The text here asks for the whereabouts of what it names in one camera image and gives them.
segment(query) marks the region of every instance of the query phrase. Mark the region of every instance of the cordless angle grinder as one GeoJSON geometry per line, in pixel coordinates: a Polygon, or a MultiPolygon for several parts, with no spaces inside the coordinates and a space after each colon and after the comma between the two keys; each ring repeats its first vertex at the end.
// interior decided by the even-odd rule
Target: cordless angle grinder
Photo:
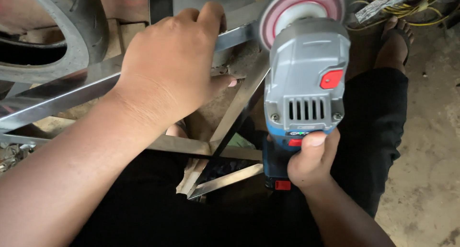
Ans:
{"type": "Polygon", "coordinates": [[[259,37],[270,51],[264,110],[265,185],[290,190],[288,161],[310,132],[330,133],[344,116],[342,102],[350,41],[342,22],[346,0],[272,0],[259,37]]]}

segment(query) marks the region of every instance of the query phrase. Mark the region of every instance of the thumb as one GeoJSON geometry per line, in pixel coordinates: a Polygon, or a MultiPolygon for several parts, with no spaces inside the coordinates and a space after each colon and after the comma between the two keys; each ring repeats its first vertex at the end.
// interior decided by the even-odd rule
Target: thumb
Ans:
{"type": "Polygon", "coordinates": [[[207,101],[216,97],[217,94],[227,87],[233,87],[236,85],[236,78],[229,74],[216,75],[211,77],[209,88],[207,92],[207,101]]]}
{"type": "Polygon", "coordinates": [[[308,162],[321,161],[324,154],[324,141],[326,134],[322,131],[311,132],[302,140],[302,150],[300,157],[308,162]]]}

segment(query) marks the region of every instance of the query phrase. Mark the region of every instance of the stainless steel frame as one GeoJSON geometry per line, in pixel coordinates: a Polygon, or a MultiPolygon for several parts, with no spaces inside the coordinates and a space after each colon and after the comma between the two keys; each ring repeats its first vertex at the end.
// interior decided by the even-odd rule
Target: stainless steel frame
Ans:
{"type": "MultiPolygon", "coordinates": [[[[228,13],[229,30],[219,35],[215,51],[255,38],[257,18],[268,1],[256,2],[228,13]]],[[[19,135],[14,130],[103,96],[118,81],[122,61],[123,55],[116,56],[3,99],[0,101],[0,142],[46,144],[51,138],[19,135]]],[[[148,147],[148,149],[183,153],[198,158],[181,190],[189,198],[201,196],[262,172],[261,151],[231,147],[227,146],[227,143],[261,97],[263,86],[260,85],[269,71],[268,53],[263,52],[256,61],[254,70],[249,72],[241,85],[210,142],[161,136],[148,147]],[[245,159],[260,163],[216,180],[198,184],[203,177],[208,160],[215,158],[245,159]]]]}

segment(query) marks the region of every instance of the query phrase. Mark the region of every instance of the red button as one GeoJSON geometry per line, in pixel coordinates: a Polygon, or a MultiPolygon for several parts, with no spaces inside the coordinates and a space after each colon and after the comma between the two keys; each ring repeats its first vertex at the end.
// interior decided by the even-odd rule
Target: red button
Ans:
{"type": "Polygon", "coordinates": [[[332,89],[339,85],[340,79],[342,79],[343,70],[333,70],[327,72],[322,76],[320,86],[323,89],[332,89]]]}
{"type": "Polygon", "coordinates": [[[275,181],[276,190],[291,190],[290,181],[275,181]]]}
{"type": "Polygon", "coordinates": [[[289,146],[302,146],[302,139],[291,139],[288,145],[289,146]]]}

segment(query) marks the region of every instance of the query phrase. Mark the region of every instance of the yellow cable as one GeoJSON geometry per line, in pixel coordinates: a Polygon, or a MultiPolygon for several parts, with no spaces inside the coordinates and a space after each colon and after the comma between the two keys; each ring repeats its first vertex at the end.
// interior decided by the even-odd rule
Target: yellow cable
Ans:
{"type": "MultiPolygon", "coordinates": [[[[445,19],[447,19],[449,17],[449,15],[452,12],[454,12],[454,11],[456,11],[456,10],[458,10],[460,8],[460,5],[458,5],[450,14],[448,14],[446,16],[443,16],[442,13],[439,10],[437,10],[436,8],[431,6],[436,1],[437,0],[421,0],[415,6],[408,5],[406,3],[400,3],[400,4],[393,5],[393,6],[385,7],[382,10],[383,10],[383,12],[388,13],[390,15],[394,15],[397,18],[406,17],[406,16],[409,16],[409,15],[412,15],[414,13],[421,12],[421,11],[424,11],[424,10],[427,10],[427,9],[432,10],[439,16],[439,19],[437,19],[436,21],[430,21],[430,22],[426,22],[426,23],[408,22],[410,25],[413,25],[413,26],[428,26],[428,25],[433,25],[433,24],[437,24],[437,23],[440,23],[440,22],[444,21],[445,19]]],[[[364,0],[355,0],[351,4],[355,4],[355,3],[369,4],[369,2],[364,1],[364,0]]],[[[377,21],[375,23],[369,24],[369,25],[367,25],[365,27],[362,27],[362,28],[347,27],[347,29],[351,30],[351,31],[362,31],[364,29],[373,27],[373,26],[378,25],[378,24],[380,24],[382,22],[385,22],[387,20],[388,19],[382,19],[380,21],[377,21]]]]}

